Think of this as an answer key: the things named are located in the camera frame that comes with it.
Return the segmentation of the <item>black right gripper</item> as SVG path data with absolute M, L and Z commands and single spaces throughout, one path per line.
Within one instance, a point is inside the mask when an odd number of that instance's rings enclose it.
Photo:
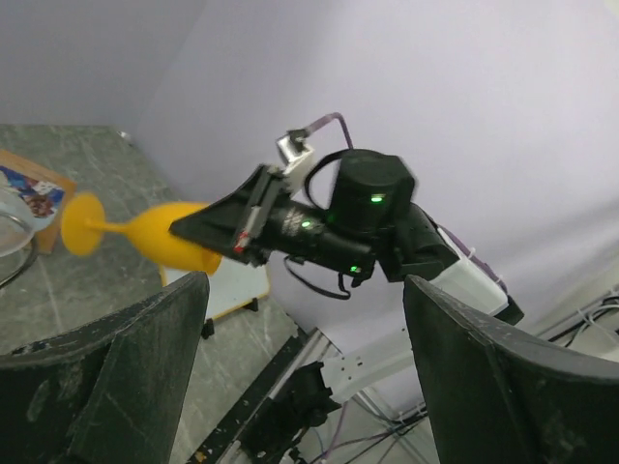
M 293 200 L 281 171 L 267 164 L 225 198 L 173 221 L 169 232 L 243 264 L 263 264 L 274 251 L 332 271 L 371 271 L 376 262 L 370 245 Z

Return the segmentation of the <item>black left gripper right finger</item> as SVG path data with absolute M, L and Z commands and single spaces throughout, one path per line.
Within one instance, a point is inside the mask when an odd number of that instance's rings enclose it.
M 403 306 L 442 463 L 615 463 L 618 365 L 408 276 Z

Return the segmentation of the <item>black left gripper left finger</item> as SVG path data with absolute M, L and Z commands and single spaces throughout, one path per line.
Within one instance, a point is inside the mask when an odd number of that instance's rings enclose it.
M 208 277 L 188 274 L 2 356 L 2 462 L 168 462 L 208 300 Z

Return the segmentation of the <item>orange plastic wine glass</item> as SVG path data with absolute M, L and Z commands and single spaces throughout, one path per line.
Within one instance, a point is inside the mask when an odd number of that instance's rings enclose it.
M 125 236 L 147 259 L 169 269 L 214 274 L 222 256 L 212 250 L 174 236 L 171 224 L 208 205 L 175 201 L 154 206 L 124 223 L 109 222 L 103 203 L 92 192 L 70 200 L 61 217 L 61 237 L 66 249 L 76 256 L 92 254 L 106 233 Z

